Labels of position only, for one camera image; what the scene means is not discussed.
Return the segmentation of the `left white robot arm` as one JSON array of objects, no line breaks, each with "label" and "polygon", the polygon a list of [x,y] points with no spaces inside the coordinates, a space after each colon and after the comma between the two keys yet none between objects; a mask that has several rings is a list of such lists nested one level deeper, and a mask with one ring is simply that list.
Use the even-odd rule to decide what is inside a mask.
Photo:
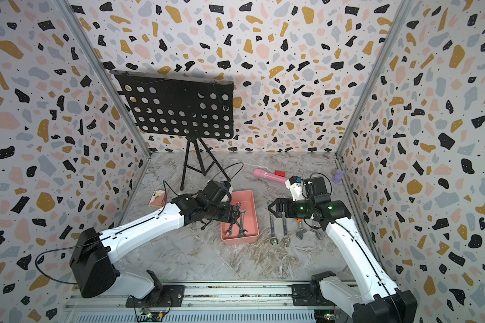
[{"label": "left white robot arm", "polygon": [[153,303],[163,286],[151,270],[131,272],[118,262],[141,245],[191,223],[236,223],[240,211],[231,203],[227,181],[210,180],[195,194],[176,196],[155,212],[113,229],[83,231],[70,258],[70,268],[83,298],[117,293]]}]

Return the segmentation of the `large silver adjustable wrench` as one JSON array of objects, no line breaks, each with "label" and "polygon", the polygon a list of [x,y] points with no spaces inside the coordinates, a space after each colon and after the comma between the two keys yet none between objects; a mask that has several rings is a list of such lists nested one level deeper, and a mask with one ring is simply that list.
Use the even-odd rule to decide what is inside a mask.
[{"label": "large silver adjustable wrench", "polygon": [[321,227],[316,226],[314,221],[312,221],[312,224],[310,224],[309,227],[310,227],[309,230],[312,233],[315,234],[316,239],[318,239],[318,240],[322,240],[323,239],[323,237],[324,237],[323,230],[321,229]]}]

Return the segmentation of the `size 14 combination wrench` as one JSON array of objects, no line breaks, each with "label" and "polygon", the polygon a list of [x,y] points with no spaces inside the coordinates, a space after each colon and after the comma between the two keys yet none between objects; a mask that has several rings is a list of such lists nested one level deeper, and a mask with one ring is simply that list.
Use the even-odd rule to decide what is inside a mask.
[{"label": "size 14 combination wrench", "polygon": [[234,226],[234,223],[230,224],[228,229],[225,231],[225,235],[227,237],[231,237],[231,235],[233,234],[233,226]]}]

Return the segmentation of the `long open-end wrench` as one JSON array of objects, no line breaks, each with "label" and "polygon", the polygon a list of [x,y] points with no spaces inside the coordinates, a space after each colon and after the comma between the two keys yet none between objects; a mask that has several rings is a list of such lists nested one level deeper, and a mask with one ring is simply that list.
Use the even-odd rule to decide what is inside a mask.
[{"label": "long open-end wrench", "polygon": [[289,237],[288,227],[287,227],[287,217],[285,214],[282,215],[282,229],[283,229],[282,243],[284,246],[290,246],[290,237]]},{"label": "long open-end wrench", "polygon": [[278,239],[277,239],[276,233],[275,233],[275,225],[274,225],[274,216],[273,215],[269,215],[269,227],[270,227],[269,243],[272,246],[275,246],[275,245],[278,244]]}]

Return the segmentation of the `pink plastic storage box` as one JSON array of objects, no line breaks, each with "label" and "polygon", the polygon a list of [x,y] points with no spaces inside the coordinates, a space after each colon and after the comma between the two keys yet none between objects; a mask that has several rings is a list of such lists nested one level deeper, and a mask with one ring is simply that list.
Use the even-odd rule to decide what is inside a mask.
[{"label": "pink plastic storage box", "polygon": [[239,227],[237,224],[233,226],[233,234],[231,237],[225,235],[225,231],[230,226],[229,223],[221,223],[221,238],[222,242],[227,246],[233,246],[237,244],[248,244],[256,242],[259,237],[259,228],[257,221],[257,214],[255,208],[255,200],[252,191],[238,191],[233,193],[232,205],[239,205],[245,207],[245,220],[244,227],[247,230],[247,235],[244,238],[237,238],[239,233]]}]

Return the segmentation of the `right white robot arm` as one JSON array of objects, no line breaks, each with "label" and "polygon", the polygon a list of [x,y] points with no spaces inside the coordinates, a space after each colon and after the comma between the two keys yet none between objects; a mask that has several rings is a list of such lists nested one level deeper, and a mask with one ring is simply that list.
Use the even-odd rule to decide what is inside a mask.
[{"label": "right white robot arm", "polygon": [[277,198],[268,209],[277,218],[313,220],[338,247],[357,287],[343,283],[327,271],[312,276],[313,301],[330,301],[351,322],[413,322],[418,303],[411,291],[402,291],[378,263],[363,241],[350,210],[334,200],[326,178],[313,173],[308,179],[284,179],[289,198]]}]

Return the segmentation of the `orange handled adjustable wrench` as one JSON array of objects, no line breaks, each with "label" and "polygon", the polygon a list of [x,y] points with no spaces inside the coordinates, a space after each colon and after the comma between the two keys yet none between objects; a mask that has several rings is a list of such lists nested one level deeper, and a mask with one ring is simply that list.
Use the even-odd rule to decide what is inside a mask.
[{"label": "orange handled adjustable wrench", "polygon": [[295,232],[295,236],[299,240],[303,240],[304,234],[307,232],[307,230],[303,226],[303,220],[302,219],[297,219],[297,229]]}]

